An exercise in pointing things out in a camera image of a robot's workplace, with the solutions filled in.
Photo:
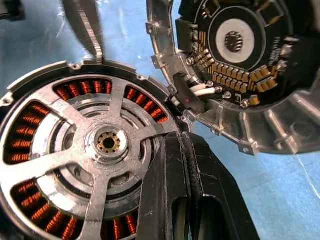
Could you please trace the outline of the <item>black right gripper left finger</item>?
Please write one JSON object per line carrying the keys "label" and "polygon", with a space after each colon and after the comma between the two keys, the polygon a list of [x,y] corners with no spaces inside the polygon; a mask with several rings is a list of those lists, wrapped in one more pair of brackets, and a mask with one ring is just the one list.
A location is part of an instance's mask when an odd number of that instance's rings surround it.
{"label": "black right gripper left finger", "polygon": [[160,142],[142,181],[136,239],[192,239],[186,139],[192,135],[174,131]]}

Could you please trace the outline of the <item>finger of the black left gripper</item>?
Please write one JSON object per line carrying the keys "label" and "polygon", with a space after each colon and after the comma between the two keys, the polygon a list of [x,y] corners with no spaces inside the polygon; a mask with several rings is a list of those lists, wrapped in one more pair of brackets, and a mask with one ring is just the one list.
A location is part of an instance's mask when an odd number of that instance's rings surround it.
{"label": "finger of the black left gripper", "polygon": [[97,64],[104,61],[104,40],[95,0],[62,0],[65,16],[77,39]]}
{"label": "finger of the black left gripper", "polygon": [[0,19],[20,21],[25,19],[25,10],[21,0],[0,0]]}

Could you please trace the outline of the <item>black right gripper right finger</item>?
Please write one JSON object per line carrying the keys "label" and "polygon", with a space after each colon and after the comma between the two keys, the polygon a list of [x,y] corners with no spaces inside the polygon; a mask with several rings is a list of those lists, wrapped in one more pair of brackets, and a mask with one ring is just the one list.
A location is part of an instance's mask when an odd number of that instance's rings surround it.
{"label": "black right gripper right finger", "polygon": [[194,240],[258,240],[240,188],[203,137],[183,133]]}

